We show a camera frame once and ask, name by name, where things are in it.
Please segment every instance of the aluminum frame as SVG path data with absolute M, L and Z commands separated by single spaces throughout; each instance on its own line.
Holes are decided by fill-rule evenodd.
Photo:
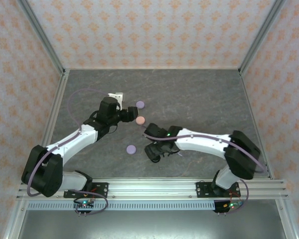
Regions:
M 109 183 L 108 199 L 110 200 L 222 200 L 229 198 L 198 198 L 196 182 L 211 182 L 212 178 L 100 178 L 94 182 Z M 287 199 L 288 191 L 284 180 L 269 178 L 256 178 L 246 180 L 249 188 L 249 200 L 254 199 Z M 241 198 L 246 198 L 247 190 L 243 183 L 239 183 Z M 22 184 L 17 194 L 17 200 L 70 200 L 63 198 L 63 191 L 58 191 L 54 196 L 46 198 L 39 195 L 29 197 L 26 193 L 27 185 Z
M 43 44 L 53 65 L 58 70 L 59 74 L 62 75 L 64 72 L 62 63 L 61 63 L 59 57 L 57 56 L 57 54 L 55 53 L 48 37 L 45 35 L 45 32 L 44 32 L 40 22 L 38 21 L 37 17 L 35 16 L 34 11 L 32 10 L 28 0 L 17 0 L 17 2 L 19 3 L 21 9 L 24 11 L 24 14 L 28 18 L 31 26 L 33 27 L 33 30 L 39 37 L 41 43 Z
M 255 37 L 253 43 L 251 44 L 239 70 L 239 74 L 243 75 L 244 72 L 247 71 L 248 66 L 250 65 L 251 61 L 253 60 L 254 56 L 256 55 L 257 50 L 261 46 L 263 40 L 265 39 L 267 32 L 269 31 L 270 27 L 273 25 L 275 19 L 280 13 L 281 8 L 283 7 L 286 0 L 276 0 L 270 9 L 268 16 L 266 17 L 263 25 L 260 27 L 257 36 Z
M 51 109 L 45 134 L 42 140 L 43 145 L 48 145 L 51 141 L 55 121 L 58 115 L 63 93 L 66 87 L 70 69 L 66 69 L 65 74 L 61 77 L 58 90 Z M 284 180 L 274 179 L 272 168 L 266 160 L 267 167 L 271 178 L 255 178 L 246 180 L 250 192 L 250 200 L 267 200 L 275 199 L 282 224 L 288 239 L 299 239 L 299 228 L 292 211 L 292 205 L 289 200 L 288 191 Z M 199 181 L 211 182 L 211 178 L 101 178 L 94 179 L 95 182 L 108 182 L 109 191 L 108 199 L 110 201 L 146 201 L 146 200 L 174 200 L 174 201 L 195 201 L 198 200 L 196 195 L 195 183 Z M 239 183 L 241 188 L 241 198 L 246 198 L 245 185 Z M 202 198 L 201 200 L 215 200 L 222 198 Z M 26 206 L 29 201 L 33 200 L 72 200 L 63 198 L 63 192 L 57 192 L 54 196 L 46 198 L 37 196 L 34 198 L 26 194 L 26 185 L 21 184 L 17 193 L 16 207 L 10 218 L 4 239 L 17 239 L 22 227 L 23 219 L 26 212 Z
M 274 171 L 274 169 L 273 169 L 273 167 L 272 167 L 272 165 L 271 165 L 271 162 L 268 160 L 268 155 L 267 155 L 267 153 L 266 153 L 266 151 L 265 151 L 265 147 L 264 147 L 264 145 L 263 145 L 263 139 L 262 139 L 262 136 L 260 135 L 259 130 L 258 130 L 258 127 L 257 127 L 257 123 L 256 123 L 255 115 L 254 115 L 254 113 L 253 113 L 253 109 L 252 109 L 252 107 L 251 107 L 251 103 L 250 103 L 250 100 L 249 100 L 249 97 L 248 97 L 248 94 L 247 94 L 247 90 L 246 90 L 246 86 L 245 86 L 244 78 L 243 78 L 242 75 L 240 76 L 240 82 L 241 82 L 241 84 L 242 84 L 242 86 L 243 86 L 243 89 L 244 89 L 244 92 L 245 92 L 245 96 L 246 96 L 246 99 L 247 99 L 248 108 L 249 108 L 249 111 L 250 111 L 250 114 L 251 114 L 251 118 L 252 118 L 253 123 L 254 123 L 254 126 L 255 126 L 255 130 L 256 130 L 256 134 L 257 134 L 257 139 L 258 139 L 258 142 L 259 142 L 259 144 L 260 144 L 260 149 L 261 149 L 262 155 L 263 155 L 264 160 L 265 160 L 265 164 L 266 164 L 266 167 L 267 167 L 267 171 L 268 171 L 268 173 L 269 173 L 269 177 L 270 177 L 271 179 L 273 179 L 273 178 L 274 178 L 274 176 L 273 176 L 273 171 Z

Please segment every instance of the patterned wallpaper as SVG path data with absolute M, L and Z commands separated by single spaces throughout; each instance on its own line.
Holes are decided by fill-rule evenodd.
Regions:
M 274 0 L 29 0 L 65 68 L 235 68 Z
M 288 180 L 299 213 L 299 0 L 287 1 L 244 80 L 275 176 Z
M 16 0 L 0 0 L 0 239 L 30 149 L 42 139 L 58 79 Z

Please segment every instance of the white cable tray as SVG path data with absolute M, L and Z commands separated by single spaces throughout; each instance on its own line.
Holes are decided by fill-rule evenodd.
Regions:
M 75 204 L 69 201 L 29 201 L 30 211 L 71 211 Z M 79 210 L 99 210 L 105 206 L 103 201 L 95 201 L 94 208 Z M 170 210 L 214 210 L 213 200 L 197 201 L 109 201 L 107 211 L 170 211 Z

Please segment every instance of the pink disc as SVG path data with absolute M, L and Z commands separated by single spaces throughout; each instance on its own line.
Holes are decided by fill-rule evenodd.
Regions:
M 137 117 L 137 118 L 136 118 L 136 123 L 137 123 L 138 125 L 142 125 L 142 124 L 144 124 L 144 123 L 145 123 L 145 118 L 144 118 L 143 116 L 139 116 L 139 117 Z

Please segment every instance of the purple disc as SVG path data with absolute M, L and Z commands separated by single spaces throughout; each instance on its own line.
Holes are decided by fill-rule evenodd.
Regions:
M 126 148 L 126 152 L 128 154 L 135 154 L 136 153 L 136 147 L 134 145 L 129 145 L 127 148 Z
M 136 102 L 136 107 L 139 108 L 139 109 L 143 109 L 145 106 L 144 102 L 143 101 L 137 101 Z

